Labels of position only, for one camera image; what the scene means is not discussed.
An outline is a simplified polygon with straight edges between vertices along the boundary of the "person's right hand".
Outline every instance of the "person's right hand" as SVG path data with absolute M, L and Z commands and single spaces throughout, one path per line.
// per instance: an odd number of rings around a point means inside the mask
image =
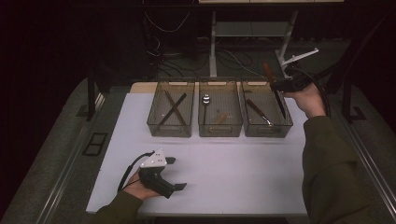
M 159 193 L 155 192 L 152 189 L 147 189 L 140 182 L 139 169 L 137 169 L 137 171 L 132 175 L 126 187 L 124 187 L 122 190 L 129 194 L 134 195 L 136 198 L 141 199 L 142 201 L 146 200 L 147 198 L 160 196 Z
M 305 112 L 306 117 L 309 119 L 315 116 L 326 116 L 323 101 L 314 83 L 309 84 L 302 91 L 284 92 L 283 95 L 293 98 L 297 106 Z

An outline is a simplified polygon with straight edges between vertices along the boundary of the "white table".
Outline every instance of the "white table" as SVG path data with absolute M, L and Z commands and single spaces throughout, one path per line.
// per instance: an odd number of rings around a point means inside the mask
M 152 137 L 146 124 L 154 84 L 137 84 L 127 94 L 87 212 L 95 213 L 116 196 L 128 167 L 139 155 L 162 148 L 177 158 L 162 172 L 171 184 L 187 182 L 166 199 L 151 198 L 141 216 L 289 216 L 305 215 L 302 197 L 304 113 L 286 99 L 294 125 L 286 138 L 202 138 L 198 134 L 197 92 L 191 138 Z

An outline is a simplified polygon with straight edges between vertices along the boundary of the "olive green sleeve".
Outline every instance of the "olive green sleeve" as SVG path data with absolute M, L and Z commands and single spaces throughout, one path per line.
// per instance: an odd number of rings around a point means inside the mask
M 375 223 L 356 176 L 357 155 L 327 117 L 304 124 L 303 196 L 311 223 Z
M 137 210 L 143 201 L 135 196 L 120 191 L 114 200 L 107 206 L 102 207 L 91 220 L 91 224 L 126 224 L 134 223 Z

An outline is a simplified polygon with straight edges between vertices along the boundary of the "utensil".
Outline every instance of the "utensil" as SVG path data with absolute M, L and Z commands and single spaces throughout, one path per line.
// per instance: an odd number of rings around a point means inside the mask
M 202 123 L 206 124 L 206 107 L 210 104 L 210 97 L 208 94 L 202 97 L 202 104 L 204 105 L 204 121 Z
M 175 110 L 175 113 L 177 115 L 178 120 L 180 120 L 180 123 L 182 125 L 187 125 L 186 121 L 183 119 L 183 116 L 181 116 L 180 111 L 177 109 L 177 105 L 175 104 L 175 101 L 172 99 L 171 94 L 169 93 L 169 91 L 165 91 L 166 97 L 169 100 L 169 103 L 171 103 L 172 108 Z
M 172 108 L 169 110 L 169 112 L 165 115 L 165 117 L 163 117 L 163 119 L 160 121 L 160 123 L 158 124 L 158 127 L 160 127 L 161 125 L 165 124 L 165 122 L 169 119 L 169 117 L 171 117 L 172 113 L 175 111 L 175 108 L 177 108 L 181 102 L 184 100 L 184 98 L 186 98 L 187 94 L 183 93 L 180 98 L 178 98 L 177 102 L 175 103 L 175 106 L 172 106 Z
M 262 117 L 262 119 L 264 119 L 268 125 L 272 126 L 273 123 L 264 115 L 264 113 L 250 100 L 247 99 L 247 104 L 251 106 L 251 108 L 253 108 L 256 113 L 258 113 L 260 115 L 260 117 Z

